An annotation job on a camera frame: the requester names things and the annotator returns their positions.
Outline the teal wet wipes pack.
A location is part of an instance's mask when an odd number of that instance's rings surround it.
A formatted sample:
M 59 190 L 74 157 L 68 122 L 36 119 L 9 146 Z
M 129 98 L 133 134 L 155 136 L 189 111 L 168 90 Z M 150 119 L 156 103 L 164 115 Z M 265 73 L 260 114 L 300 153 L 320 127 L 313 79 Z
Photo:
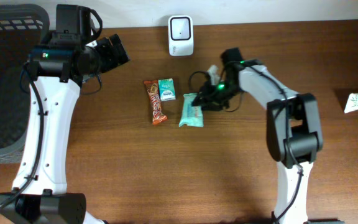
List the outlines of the teal wet wipes pack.
M 202 128 L 204 126 L 204 122 L 201 107 L 192 105 L 192 102 L 196 98 L 196 93 L 187 93 L 184 94 L 183 97 L 183 109 L 178 126 L 181 127 L 183 125 L 187 125 Z

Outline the teal tissue pack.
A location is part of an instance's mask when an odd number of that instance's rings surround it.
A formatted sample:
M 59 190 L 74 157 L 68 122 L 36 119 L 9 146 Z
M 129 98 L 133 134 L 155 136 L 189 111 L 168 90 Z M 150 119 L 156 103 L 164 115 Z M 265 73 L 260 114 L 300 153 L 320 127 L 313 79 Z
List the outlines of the teal tissue pack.
M 158 87 L 161 101 L 176 99 L 175 87 L 172 78 L 158 80 Z

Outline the orange candy bar wrapper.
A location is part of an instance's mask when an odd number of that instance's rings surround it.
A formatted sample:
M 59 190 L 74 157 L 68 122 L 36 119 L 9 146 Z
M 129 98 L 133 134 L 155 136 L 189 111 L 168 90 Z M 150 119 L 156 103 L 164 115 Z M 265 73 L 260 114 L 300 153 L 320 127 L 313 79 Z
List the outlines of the orange candy bar wrapper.
M 158 88 L 158 81 L 157 80 L 145 80 L 144 85 L 146 87 L 150 105 L 152 108 L 152 124 L 157 125 L 164 121 L 166 121 L 168 118 L 165 114 L 162 112 L 162 105 L 161 105 L 161 99 L 159 95 L 159 88 Z

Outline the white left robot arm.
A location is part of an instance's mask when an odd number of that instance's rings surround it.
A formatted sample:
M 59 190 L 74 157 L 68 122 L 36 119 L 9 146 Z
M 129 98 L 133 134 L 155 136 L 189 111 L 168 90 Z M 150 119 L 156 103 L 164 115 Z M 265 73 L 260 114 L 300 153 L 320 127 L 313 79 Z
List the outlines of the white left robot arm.
M 102 37 L 98 13 L 59 4 L 56 29 L 29 54 L 30 110 L 24 153 L 10 192 L 0 193 L 0 214 L 13 223 L 98 223 L 82 193 L 69 193 L 66 155 L 71 118 L 90 78 L 124 65 L 129 56 L 118 35 Z

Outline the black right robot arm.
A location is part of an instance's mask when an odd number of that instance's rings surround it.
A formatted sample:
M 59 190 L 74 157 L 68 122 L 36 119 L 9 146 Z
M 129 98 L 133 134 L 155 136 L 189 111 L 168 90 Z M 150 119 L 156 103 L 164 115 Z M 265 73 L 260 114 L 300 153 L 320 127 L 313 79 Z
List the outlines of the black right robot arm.
M 225 50 L 221 60 L 222 73 L 208 75 L 192 104 L 205 111 L 221 111 L 229 108 L 231 98 L 248 93 L 265 109 L 267 148 L 278 169 L 272 223 L 309 223 L 308 180 L 323 148 L 316 98 L 285 86 L 260 60 L 244 59 L 238 48 Z

